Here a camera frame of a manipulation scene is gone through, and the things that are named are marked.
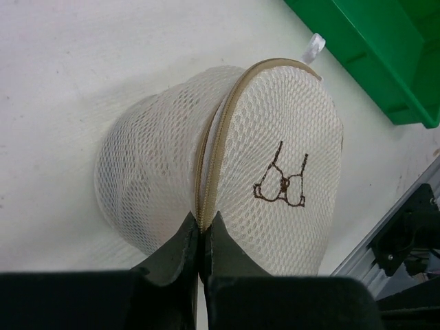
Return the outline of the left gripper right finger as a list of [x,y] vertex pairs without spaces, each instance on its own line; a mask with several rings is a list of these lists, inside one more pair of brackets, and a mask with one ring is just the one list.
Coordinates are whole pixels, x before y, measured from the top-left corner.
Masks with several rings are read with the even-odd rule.
[[348,277],[272,276],[232,239],[221,214],[205,233],[209,329],[381,329],[368,289]]

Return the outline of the white mesh laundry bag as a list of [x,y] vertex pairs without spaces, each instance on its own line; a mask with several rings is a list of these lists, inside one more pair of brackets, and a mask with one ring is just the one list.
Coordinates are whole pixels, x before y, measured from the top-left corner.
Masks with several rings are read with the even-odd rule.
[[299,60],[213,67],[128,108],[94,172],[109,224],[151,255],[188,213],[201,231],[221,215],[269,274],[317,274],[343,144],[334,102],[310,67],[324,47],[315,34]]

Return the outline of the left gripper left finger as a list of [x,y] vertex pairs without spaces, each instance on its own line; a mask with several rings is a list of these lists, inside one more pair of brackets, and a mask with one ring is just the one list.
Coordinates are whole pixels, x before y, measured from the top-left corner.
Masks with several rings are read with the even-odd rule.
[[198,229],[129,270],[1,274],[2,329],[195,329]]

